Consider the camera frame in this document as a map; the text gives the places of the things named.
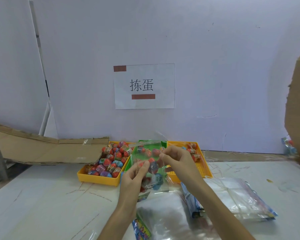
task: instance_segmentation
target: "yellow tray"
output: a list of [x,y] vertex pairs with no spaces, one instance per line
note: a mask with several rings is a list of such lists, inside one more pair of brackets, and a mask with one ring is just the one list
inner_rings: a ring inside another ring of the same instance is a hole
[[[119,141],[109,141],[109,143],[111,143],[111,142],[116,143],[116,144],[119,143]],[[128,157],[126,163],[123,165],[118,177],[116,177],[116,178],[86,174],[87,165],[84,165],[84,167],[77,172],[78,179],[81,182],[90,182],[90,183],[96,183],[96,184],[106,184],[106,185],[118,186],[120,183],[121,172],[123,172],[124,169],[126,168],[128,161],[130,160],[130,156]]]
[[[201,155],[201,160],[200,161],[197,161],[195,163],[195,165],[197,166],[197,169],[199,170],[201,176],[203,178],[212,178],[212,173],[209,169],[209,166],[204,158],[204,155],[202,154],[202,151],[200,150],[200,147],[198,145],[197,142],[189,142],[189,141],[167,141],[167,146],[170,146],[170,145],[175,145],[177,147],[185,147],[185,148],[188,148],[188,145],[190,143],[195,143],[197,145],[197,148],[196,148],[196,153],[197,154],[200,154]],[[168,172],[167,173],[168,176],[171,178],[171,180],[173,182],[176,182],[176,183],[180,183],[180,179],[178,179],[178,177],[176,176],[175,172]]]

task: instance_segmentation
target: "table surface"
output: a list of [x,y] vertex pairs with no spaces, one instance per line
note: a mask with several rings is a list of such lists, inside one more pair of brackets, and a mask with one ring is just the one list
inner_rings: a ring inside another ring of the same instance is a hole
[[[100,233],[119,187],[81,183],[81,164],[32,166],[0,189],[0,239],[79,240]],[[242,178],[278,214],[249,224],[256,239],[300,239],[300,166],[290,161],[214,162],[215,177]],[[132,225],[123,239],[135,239]]]

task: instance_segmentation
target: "brown rectangle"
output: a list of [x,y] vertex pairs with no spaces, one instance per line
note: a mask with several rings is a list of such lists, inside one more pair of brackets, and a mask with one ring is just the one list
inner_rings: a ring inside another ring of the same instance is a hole
[[132,94],[131,95],[133,100],[136,99],[156,99],[155,94]]
[[113,71],[114,72],[126,72],[127,71],[127,66],[126,65],[114,65],[113,66]]

